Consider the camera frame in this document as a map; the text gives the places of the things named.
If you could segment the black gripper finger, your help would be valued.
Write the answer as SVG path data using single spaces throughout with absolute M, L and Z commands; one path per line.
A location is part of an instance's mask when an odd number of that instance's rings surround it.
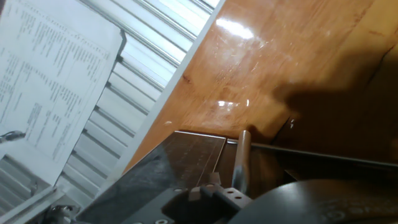
M 223 188 L 220 175 L 191 190 L 170 188 L 124 220 L 127 224 L 228 223 L 252 199 L 237 189 Z

